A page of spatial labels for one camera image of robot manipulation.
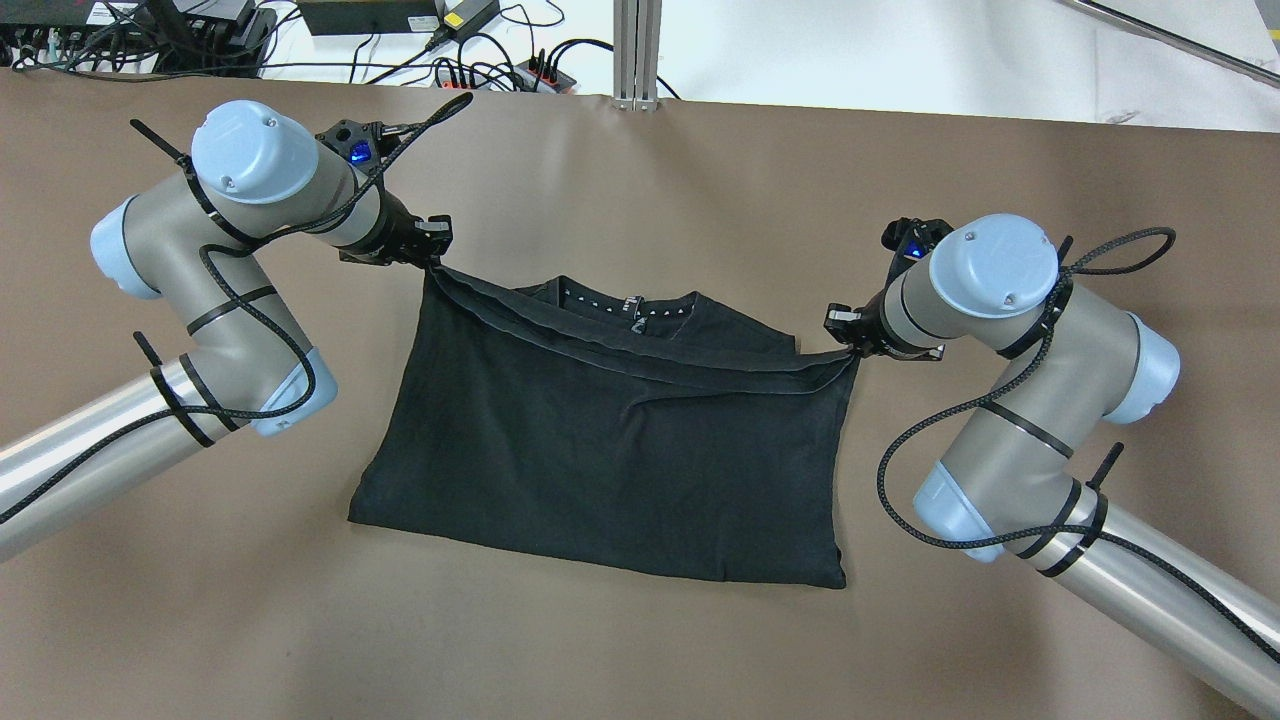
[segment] black t-shirt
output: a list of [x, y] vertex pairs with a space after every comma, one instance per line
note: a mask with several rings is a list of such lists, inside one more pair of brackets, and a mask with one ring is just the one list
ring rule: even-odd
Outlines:
[[351, 520], [708, 580], [845, 587], [832, 475], [856, 372], [704, 295], [426, 273]]

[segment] light blue joint cap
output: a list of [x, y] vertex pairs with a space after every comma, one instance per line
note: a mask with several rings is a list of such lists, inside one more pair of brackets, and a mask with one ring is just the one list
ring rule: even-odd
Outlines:
[[[933, 471], [924, 479], [911, 505], [924, 524], [942, 539], [972, 541], [996, 534], [942, 462], [933, 465]], [[995, 562], [1002, 552], [1005, 548], [1000, 544], [964, 551], [980, 562]]]
[[88, 249], [93, 254], [97, 269], [102, 270], [102, 274], [109, 279], [115, 281], [120, 290], [133, 297], [155, 300], [160, 297], [160, 292], [142, 279], [137, 268], [133, 266], [133, 260], [129, 259], [128, 247], [124, 246], [124, 213], [134, 197], [137, 195], [120, 202], [119, 208], [108, 213], [93, 225], [93, 232], [88, 236]]
[[947, 305], [973, 318], [1011, 318], [1039, 305], [1057, 282], [1057, 250], [1019, 215], [987, 215], [942, 238], [929, 281]]
[[[320, 351], [315, 347], [311, 352], [307, 352], [307, 361], [311, 363], [311, 369], [316, 374], [316, 389], [311, 393], [302, 407], [297, 410], [280, 415], [278, 418], [261, 418], [250, 423], [257, 434], [262, 437], [271, 437], [276, 433], [284, 432], [293, 427], [298, 420], [311, 415], [312, 413], [323, 409], [325, 405], [333, 402], [334, 397], [338, 397], [338, 380], [333, 379], [333, 373], [329, 372], [329, 366], [324, 364], [324, 359], [320, 357]], [[302, 363], [298, 363], [289, 373], [289, 377], [284, 378], [280, 387], [275, 388], [271, 397], [266, 401], [266, 405], [259, 409], [260, 413], [270, 413], [273, 410], [279, 410], [280, 407], [287, 407], [292, 405], [297, 398], [302, 397], [302, 393], [307, 389], [307, 373], [302, 369]]]
[[214, 108], [191, 138], [191, 161], [211, 191], [250, 205], [293, 196], [315, 177], [320, 149], [297, 120], [252, 100]]
[[1138, 315], [1129, 313], [1129, 316], [1138, 325], [1138, 365], [1124, 400], [1115, 410], [1102, 416], [1103, 420], [1117, 425], [1140, 420], [1164, 402], [1178, 384], [1178, 374], [1183, 368], [1174, 343], [1148, 328]]

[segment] white table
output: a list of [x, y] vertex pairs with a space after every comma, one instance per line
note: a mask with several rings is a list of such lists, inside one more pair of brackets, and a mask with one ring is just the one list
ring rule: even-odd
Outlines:
[[[271, 5], [282, 15], [291, 9], [282, 0]], [[612, 3], [559, 5], [564, 22], [535, 29], [539, 47], [570, 37], [613, 40]], [[1111, 5], [1280, 69], [1252, 0]], [[525, 6], [535, 22], [556, 17], [541, 0]], [[666, 0], [662, 19], [659, 74], [686, 100], [1280, 132], [1280, 91], [1052, 0]], [[498, 19], [485, 29], [513, 60], [527, 56], [527, 28]], [[349, 63], [362, 40], [311, 37], [293, 22], [280, 31], [273, 63]], [[361, 60], [398, 63], [424, 42], [421, 35], [385, 35]], [[448, 42], [422, 61], [456, 53]], [[465, 58], [502, 59], [483, 40], [468, 42]], [[575, 47], [562, 68], [580, 81], [579, 92], [612, 94], [608, 53]], [[356, 81], [378, 72], [357, 69]], [[271, 68], [264, 77], [347, 82], [349, 68]]]

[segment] power adapter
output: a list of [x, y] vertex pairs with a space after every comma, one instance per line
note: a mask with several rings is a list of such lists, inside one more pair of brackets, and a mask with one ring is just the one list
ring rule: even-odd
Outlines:
[[440, 18], [440, 24], [449, 28], [453, 32], [453, 40], [462, 44], [480, 32], [489, 20], [498, 17], [500, 9], [498, 0], [462, 0], [457, 8]]

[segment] brown paper sheet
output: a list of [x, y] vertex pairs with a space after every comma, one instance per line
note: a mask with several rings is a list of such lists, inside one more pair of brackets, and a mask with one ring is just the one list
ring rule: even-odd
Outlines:
[[[15, 439], [187, 338], [93, 266], [93, 223], [174, 172], [218, 102], [314, 129], [412, 120], [445, 91], [0, 73], [0, 438]], [[1078, 247], [1169, 224], [1166, 260], [1089, 287], [1181, 351], [1170, 401], [1103, 427], [1070, 468], [1129, 451], [1108, 495], [1280, 598], [1275, 252], [1280, 136], [893, 113], [480, 94], [389, 173], [452, 213], [452, 265], [564, 273], [614, 296], [698, 288], [828, 350], [827, 302], [883, 282], [900, 215], [1024, 214]], [[847, 591], [713, 584], [352, 527], [412, 340], [420, 275], [339, 264], [305, 237], [262, 261], [339, 398], [266, 441], [237, 433], [0, 566], [0, 717], [1236, 717], [1190, 675], [1030, 568], [925, 547], [874, 498], [902, 428], [980, 393], [1002, 361], [863, 366], [838, 462]], [[910, 501], [959, 429], [891, 469]]]

